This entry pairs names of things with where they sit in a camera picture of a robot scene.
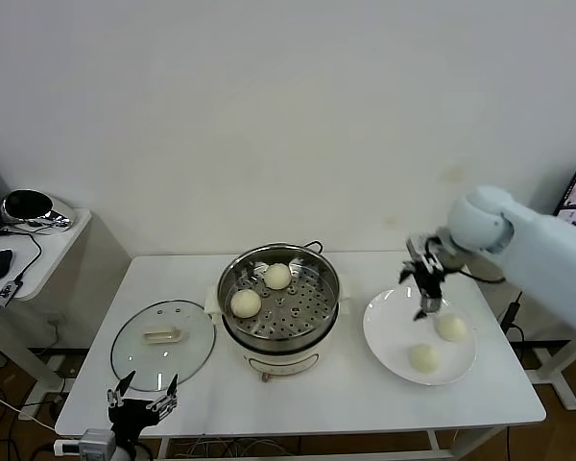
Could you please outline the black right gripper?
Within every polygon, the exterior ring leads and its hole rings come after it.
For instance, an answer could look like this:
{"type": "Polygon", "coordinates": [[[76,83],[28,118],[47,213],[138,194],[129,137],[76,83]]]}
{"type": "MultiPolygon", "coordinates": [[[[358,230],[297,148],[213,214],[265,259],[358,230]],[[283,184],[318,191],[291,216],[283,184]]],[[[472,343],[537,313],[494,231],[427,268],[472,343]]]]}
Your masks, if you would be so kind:
{"type": "Polygon", "coordinates": [[[414,260],[404,261],[399,272],[398,283],[412,278],[419,288],[420,309],[413,320],[418,321],[441,309],[443,285],[452,269],[444,266],[444,258],[435,250],[414,250],[414,260]]]}

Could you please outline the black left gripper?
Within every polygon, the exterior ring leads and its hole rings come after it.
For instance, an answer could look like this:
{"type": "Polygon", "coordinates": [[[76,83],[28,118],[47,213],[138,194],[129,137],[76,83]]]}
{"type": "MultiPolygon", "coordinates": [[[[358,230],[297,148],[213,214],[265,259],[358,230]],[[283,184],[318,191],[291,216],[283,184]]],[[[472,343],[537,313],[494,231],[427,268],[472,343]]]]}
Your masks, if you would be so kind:
{"type": "Polygon", "coordinates": [[[166,394],[157,400],[123,400],[134,376],[135,371],[131,371],[114,389],[107,390],[108,418],[117,438],[138,438],[145,428],[159,424],[159,414],[170,414],[178,403],[178,375],[174,375],[166,394]]]}

